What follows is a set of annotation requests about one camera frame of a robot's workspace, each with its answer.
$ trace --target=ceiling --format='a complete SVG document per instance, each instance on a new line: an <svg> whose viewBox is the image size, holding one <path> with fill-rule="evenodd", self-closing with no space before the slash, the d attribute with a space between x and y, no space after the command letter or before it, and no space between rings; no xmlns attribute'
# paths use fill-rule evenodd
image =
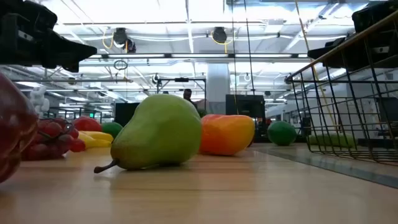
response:
<svg viewBox="0 0 398 224"><path fill-rule="evenodd" d="M103 101L89 89L113 89L112 96L122 101L141 101L155 93L152 78L205 78L209 63L228 63L231 77L237 75L236 87L240 93L254 88L263 94L267 89L290 89L284 83L285 76L306 66L307 48L294 1L246 0L39 0L58 16L54 30L60 35L98 49L99 54L123 54L111 46L115 28L125 27L134 40L137 54L280 54L266 55L269 58L122 58L128 64L126 70L116 70L114 63L120 58L102 59L92 57L80 64L79 73L70 73L61 68L45 70L40 67L3 67L2 71L14 79L40 80L55 96L79 96L90 101ZM326 42L345 37L354 32L351 15L362 9L368 1L299 1L299 13L306 29L310 49L324 47ZM224 27L228 45L213 41L211 32L215 27ZM286 57L299 54L299 57ZM316 66L324 76L322 65ZM71 85L67 82L49 82L49 79L67 78L91 80ZM112 78L129 82L114 82ZM193 98L204 97L200 83L170 82L164 90L193 89ZM69 90L87 90L70 92ZM181 91L171 91L181 95ZM283 97L286 92L272 91L272 97Z"/></svg>

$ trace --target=green pear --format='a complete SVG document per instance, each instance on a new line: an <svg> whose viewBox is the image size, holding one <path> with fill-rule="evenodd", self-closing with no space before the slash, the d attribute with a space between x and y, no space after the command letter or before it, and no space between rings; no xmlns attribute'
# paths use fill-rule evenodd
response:
<svg viewBox="0 0 398 224"><path fill-rule="evenodd" d="M181 164L198 152L200 141L200 117L189 101L173 95L152 95L140 103L113 141L113 161L95 167L94 173L112 166L134 170Z"/></svg>

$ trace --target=green ball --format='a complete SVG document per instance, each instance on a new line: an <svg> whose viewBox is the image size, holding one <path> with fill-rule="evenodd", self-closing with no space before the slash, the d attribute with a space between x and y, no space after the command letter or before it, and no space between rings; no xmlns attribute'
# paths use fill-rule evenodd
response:
<svg viewBox="0 0 398 224"><path fill-rule="evenodd" d="M109 122L109 123L103 123L102 124L102 132L106 134L112 135L112 137L115 139L116 136L119 134L119 132L123 129L123 127L116 122Z"/></svg>
<svg viewBox="0 0 398 224"><path fill-rule="evenodd" d="M297 137L295 128L285 121L272 122L267 130L269 140L278 146L288 146Z"/></svg>

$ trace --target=wooden table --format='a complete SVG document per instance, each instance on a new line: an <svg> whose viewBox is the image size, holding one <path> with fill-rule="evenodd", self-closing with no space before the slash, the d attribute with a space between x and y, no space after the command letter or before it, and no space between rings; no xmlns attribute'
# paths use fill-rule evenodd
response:
<svg viewBox="0 0 398 224"><path fill-rule="evenodd" d="M398 191L247 151L125 172L109 149L24 162L0 184L1 224L397 223Z"/></svg>

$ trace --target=person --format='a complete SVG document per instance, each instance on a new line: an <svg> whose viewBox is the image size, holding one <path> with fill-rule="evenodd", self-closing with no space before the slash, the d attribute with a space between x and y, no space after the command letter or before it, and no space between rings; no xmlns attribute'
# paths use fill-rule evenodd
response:
<svg viewBox="0 0 398 224"><path fill-rule="evenodd" d="M184 99L188 100L191 104L193 104L193 106L196 109L198 109L197 105L194 102L192 102L191 96L192 96L192 90L191 89L185 89L184 90L184 94L183 94Z"/></svg>

